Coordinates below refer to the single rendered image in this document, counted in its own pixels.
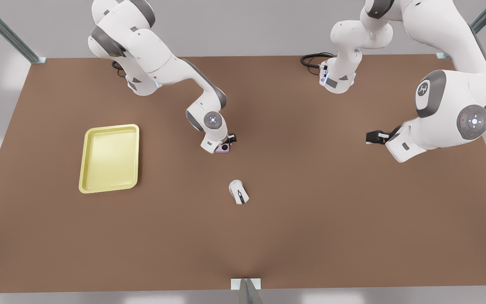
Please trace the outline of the white computer mouse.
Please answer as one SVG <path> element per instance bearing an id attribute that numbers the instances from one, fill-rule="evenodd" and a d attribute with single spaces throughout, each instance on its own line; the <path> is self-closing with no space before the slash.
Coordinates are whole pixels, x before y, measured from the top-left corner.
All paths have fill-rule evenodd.
<path id="1" fill-rule="evenodd" d="M 249 200 L 249 196 L 243 186 L 243 183 L 238 179 L 231 181 L 228 186 L 228 190 L 235 199 L 236 204 L 245 204 Z"/>

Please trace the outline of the yellow rectangular tray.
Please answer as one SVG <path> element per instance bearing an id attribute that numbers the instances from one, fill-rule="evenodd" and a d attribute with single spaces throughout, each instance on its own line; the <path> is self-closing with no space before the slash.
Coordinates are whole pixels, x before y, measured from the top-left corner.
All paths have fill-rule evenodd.
<path id="1" fill-rule="evenodd" d="M 89 129 L 84 137 L 80 192 L 133 188 L 138 182 L 139 138 L 140 129 L 135 124 Z"/>

